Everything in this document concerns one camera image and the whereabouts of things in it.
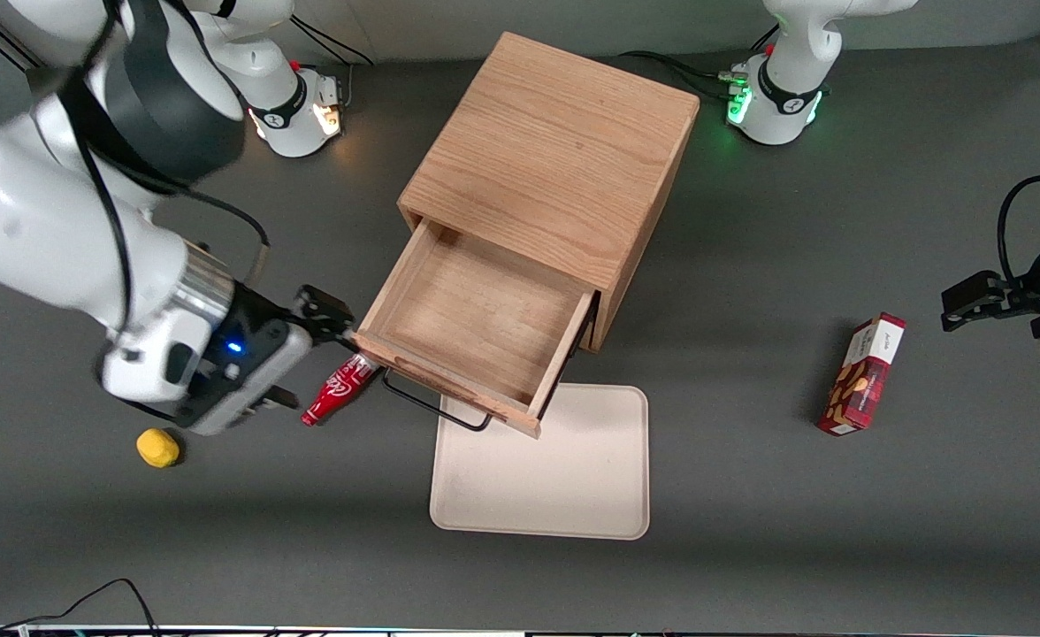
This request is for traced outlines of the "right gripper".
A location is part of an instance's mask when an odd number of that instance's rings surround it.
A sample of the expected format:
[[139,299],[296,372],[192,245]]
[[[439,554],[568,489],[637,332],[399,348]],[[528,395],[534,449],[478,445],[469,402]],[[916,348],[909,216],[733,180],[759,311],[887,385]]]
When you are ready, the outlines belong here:
[[296,411],[279,382],[313,347],[357,347],[355,323],[345,302],[311,285],[289,310],[237,281],[181,282],[147,326],[108,343],[98,380],[135,409],[216,435],[260,408]]

